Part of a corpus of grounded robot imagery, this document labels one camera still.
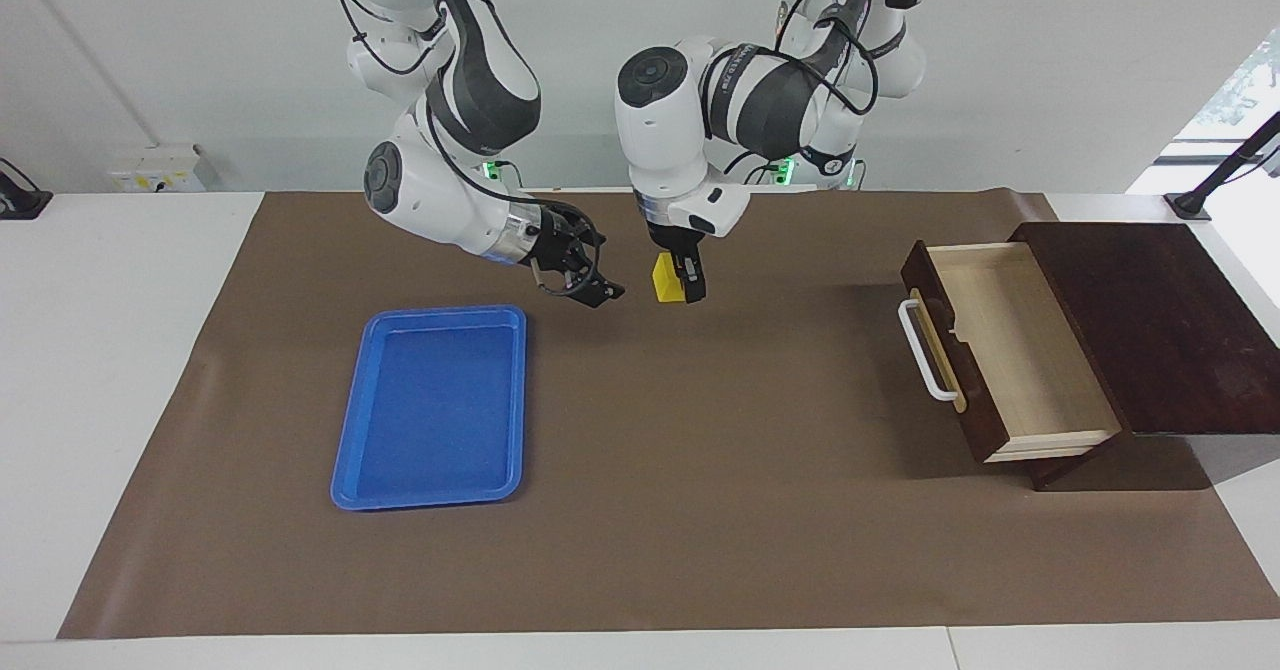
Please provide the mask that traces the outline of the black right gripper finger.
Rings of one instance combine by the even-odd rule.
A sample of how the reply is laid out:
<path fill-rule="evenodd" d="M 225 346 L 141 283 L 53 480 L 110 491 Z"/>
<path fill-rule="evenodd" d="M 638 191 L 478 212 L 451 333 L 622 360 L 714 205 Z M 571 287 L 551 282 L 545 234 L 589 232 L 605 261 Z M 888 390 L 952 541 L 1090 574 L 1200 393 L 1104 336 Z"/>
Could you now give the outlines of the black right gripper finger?
<path fill-rule="evenodd" d="M 561 205 L 559 215 L 564 219 L 567 232 L 570 232 L 580 243 L 590 246 L 598 251 L 607 241 L 607 237 L 598 231 L 591 218 L 580 208 L 576 208 L 575 205 Z"/>
<path fill-rule="evenodd" d="M 608 281 L 598 272 L 579 273 L 572 279 L 572 300 L 588 307 L 599 307 L 621 298 L 625 292 L 622 284 Z"/>

